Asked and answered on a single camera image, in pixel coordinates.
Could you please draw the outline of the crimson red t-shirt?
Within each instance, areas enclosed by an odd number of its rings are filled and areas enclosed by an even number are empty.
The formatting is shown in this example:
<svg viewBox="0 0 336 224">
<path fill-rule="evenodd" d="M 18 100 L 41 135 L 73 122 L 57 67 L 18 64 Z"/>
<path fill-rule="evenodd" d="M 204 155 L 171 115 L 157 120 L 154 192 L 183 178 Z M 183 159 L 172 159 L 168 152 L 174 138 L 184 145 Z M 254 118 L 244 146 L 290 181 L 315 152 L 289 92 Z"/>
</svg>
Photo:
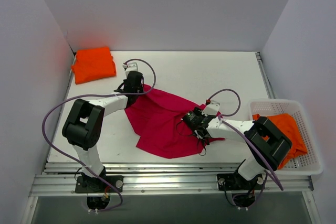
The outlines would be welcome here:
<svg viewBox="0 0 336 224">
<path fill-rule="evenodd" d="M 134 132 L 140 136 L 136 147 L 168 159 L 201 153 L 205 145 L 181 121 L 195 107 L 204 109 L 205 105 L 159 89 L 139 96 L 125 109 Z"/>
</svg>

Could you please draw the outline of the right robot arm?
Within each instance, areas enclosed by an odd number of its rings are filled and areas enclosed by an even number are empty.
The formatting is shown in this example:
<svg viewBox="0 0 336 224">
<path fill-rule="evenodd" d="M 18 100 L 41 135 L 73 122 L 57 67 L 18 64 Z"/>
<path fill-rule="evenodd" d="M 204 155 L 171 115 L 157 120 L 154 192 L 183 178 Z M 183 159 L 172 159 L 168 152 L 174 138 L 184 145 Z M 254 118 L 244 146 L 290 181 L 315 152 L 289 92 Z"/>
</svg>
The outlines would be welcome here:
<svg viewBox="0 0 336 224">
<path fill-rule="evenodd" d="M 195 108 L 188 111 L 181 121 L 205 144 L 215 138 L 247 144 L 251 154 L 233 175 L 235 186 L 241 189 L 250 185 L 252 179 L 264 170 L 277 171 L 292 147 L 291 140 L 265 116 L 252 121 L 235 121 Z"/>
</svg>

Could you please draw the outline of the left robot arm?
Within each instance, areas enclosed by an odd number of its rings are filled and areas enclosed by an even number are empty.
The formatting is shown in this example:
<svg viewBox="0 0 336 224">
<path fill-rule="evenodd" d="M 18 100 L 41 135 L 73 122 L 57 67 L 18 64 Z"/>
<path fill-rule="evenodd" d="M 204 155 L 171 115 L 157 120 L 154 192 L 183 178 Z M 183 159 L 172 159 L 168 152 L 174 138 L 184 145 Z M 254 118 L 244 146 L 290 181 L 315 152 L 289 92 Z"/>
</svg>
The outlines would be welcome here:
<svg viewBox="0 0 336 224">
<path fill-rule="evenodd" d="M 143 74 L 130 71 L 111 97 L 87 101 L 76 99 L 62 129 L 62 135 L 77 152 L 82 172 L 88 176 L 87 186 L 94 192 L 105 188 L 97 142 L 104 117 L 133 105 L 143 92 Z"/>
</svg>

